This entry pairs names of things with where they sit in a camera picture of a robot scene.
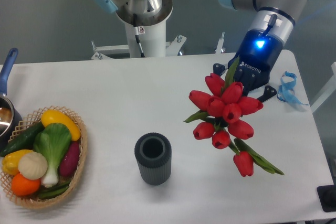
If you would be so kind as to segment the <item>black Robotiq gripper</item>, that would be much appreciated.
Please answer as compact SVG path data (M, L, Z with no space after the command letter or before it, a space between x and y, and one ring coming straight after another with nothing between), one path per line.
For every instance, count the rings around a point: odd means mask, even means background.
M257 30L247 32L235 56L228 63L230 67L236 58L239 58L238 66L234 72L234 81L243 84L244 95L269 82L270 72L282 49L282 42L273 36L264 36L261 31ZM225 65L213 64L213 73L219 77L225 71ZM266 85L263 95L258 97L257 100L266 102L276 95L277 90L270 85Z

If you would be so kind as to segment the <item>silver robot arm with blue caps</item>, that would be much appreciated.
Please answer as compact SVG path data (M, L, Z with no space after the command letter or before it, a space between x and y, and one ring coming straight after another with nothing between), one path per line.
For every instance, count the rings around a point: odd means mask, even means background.
M308 0L218 0L233 10L255 10L256 16L241 42L231 66L239 61L234 80L243 94L269 82L270 73Z

